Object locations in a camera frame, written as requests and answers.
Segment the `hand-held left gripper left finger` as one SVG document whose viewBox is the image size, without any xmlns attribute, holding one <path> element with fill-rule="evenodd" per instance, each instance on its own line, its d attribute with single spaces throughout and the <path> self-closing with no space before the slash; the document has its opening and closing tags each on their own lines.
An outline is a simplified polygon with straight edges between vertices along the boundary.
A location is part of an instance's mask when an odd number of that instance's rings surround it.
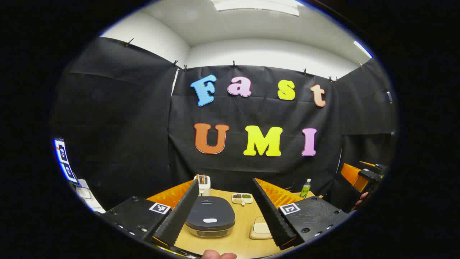
<svg viewBox="0 0 460 259">
<path fill-rule="evenodd" d="M 174 246 L 199 193 L 198 180 L 186 183 L 176 206 L 133 196 L 107 210 L 102 219 L 138 241 Z"/>
</svg>

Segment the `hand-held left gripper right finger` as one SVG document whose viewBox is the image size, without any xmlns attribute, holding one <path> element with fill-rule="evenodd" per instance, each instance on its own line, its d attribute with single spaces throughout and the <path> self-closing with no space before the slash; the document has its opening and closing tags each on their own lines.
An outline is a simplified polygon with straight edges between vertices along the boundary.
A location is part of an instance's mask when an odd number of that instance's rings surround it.
<svg viewBox="0 0 460 259">
<path fill-rule="evenodd" d="M 253 198 L 281 250 L 318 239 L 352 216 L 318 196 L 301 198 L 261 179 L 252 181 Z"/>
</svg>

